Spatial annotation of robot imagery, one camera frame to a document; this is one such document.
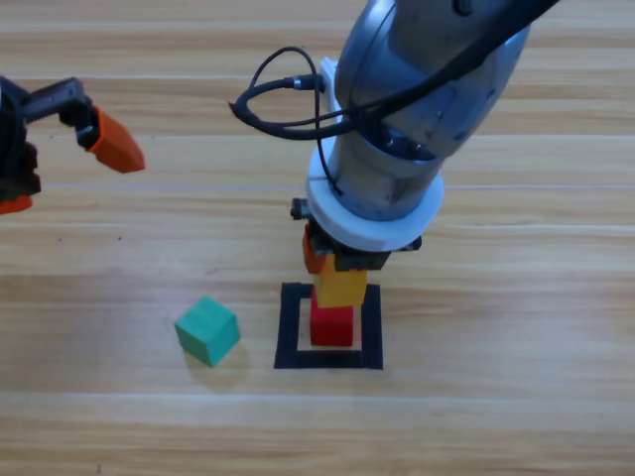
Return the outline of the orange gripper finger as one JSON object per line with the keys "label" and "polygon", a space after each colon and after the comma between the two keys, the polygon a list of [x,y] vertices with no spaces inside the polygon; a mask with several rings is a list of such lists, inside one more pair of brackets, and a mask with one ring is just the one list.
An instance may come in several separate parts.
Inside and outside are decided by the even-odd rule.
{"label": "orange gripper finger", "polygon": [[303,237],[304,262],[310,274],[319,274],[326,261],[328,242],[323,234],[309,223],[305,226]]}
{"label": "orange gripper finger", "polygon": [[33,200],[28,195],[19,195],[12,199],[0,202],[0,214],[19,213],[33,205]]}
{"label": "orange gripper finger", "polygon": [[99,107],[94,106],[93,111],[96,114],[97,138],[87,151],[120,174],[145,169],[144,154],[130,132]]}

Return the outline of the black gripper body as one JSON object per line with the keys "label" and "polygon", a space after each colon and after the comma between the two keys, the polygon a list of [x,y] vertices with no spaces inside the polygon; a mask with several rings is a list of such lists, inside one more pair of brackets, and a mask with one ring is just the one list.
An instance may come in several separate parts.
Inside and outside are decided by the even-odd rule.
{"label": "black gripper body", "polygon": [[27,126],[49,116],[75,130],[77,143],[89,150],[97,142],[97,112],[82,82],[66,78],[28,91],[1,78],[1,199],[14,200],[41,191],[36,174],[37,149],[27,141]]}
{"label": "black gripper body", "polygon": [[326,257],[334,258],[334,268],[337,272],[379,271],[392,254],[392,251],[368,252],[354,249],[330,237],[313,218],[305,198],[295,197],[292,200],[290,215],[294,220],[306,220],[307,224],[314,226],[323,234],[328,242]]}

